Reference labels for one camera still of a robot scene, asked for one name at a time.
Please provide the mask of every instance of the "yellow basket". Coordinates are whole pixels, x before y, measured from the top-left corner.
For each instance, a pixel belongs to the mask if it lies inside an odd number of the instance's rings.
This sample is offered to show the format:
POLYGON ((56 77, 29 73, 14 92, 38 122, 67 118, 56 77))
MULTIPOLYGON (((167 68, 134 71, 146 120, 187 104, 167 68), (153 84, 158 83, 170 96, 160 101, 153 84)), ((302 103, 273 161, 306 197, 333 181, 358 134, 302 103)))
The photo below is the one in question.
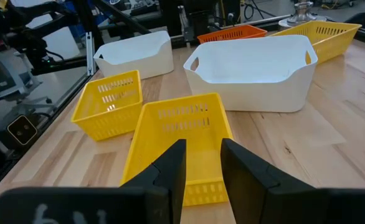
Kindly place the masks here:
POLYGON ((292 34, 307 36, 317 53, 318 63, 322 63, 343 54, 360 27, 359 24, 311 21, 270 36, 292 34))
POLYGON ((144 105, 121 184, 148 167, 178 139, 187 139, 184 206, 228 201, 220 164, 222 138, 232 134, 217 93, 144 105))
POLYGON ((89 82, 71 122, 98 141, 134 131, 143 104, 138 70, 89 82))

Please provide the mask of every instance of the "wooden tabletop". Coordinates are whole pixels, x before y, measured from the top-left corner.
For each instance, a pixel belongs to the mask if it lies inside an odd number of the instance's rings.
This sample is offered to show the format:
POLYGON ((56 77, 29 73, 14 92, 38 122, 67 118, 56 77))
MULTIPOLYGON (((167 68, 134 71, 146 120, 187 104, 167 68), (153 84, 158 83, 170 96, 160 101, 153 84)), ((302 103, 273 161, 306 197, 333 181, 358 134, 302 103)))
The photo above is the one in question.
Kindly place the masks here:
MULTIPOLYGON (((191 95, 176 49, 174 71, 142 81, 144 102, 191 95)), ((0 183, 22 186, 117 187, 133 133, 91 140, 66 107, 0 183)), ((296 113, 228 111, 234 138, 281 170, 315 187, 365 188, 365 44, 317 66, 305 107, 296 113)), ((235 223, 229 203, 187 207, 181 223, 235 223)))

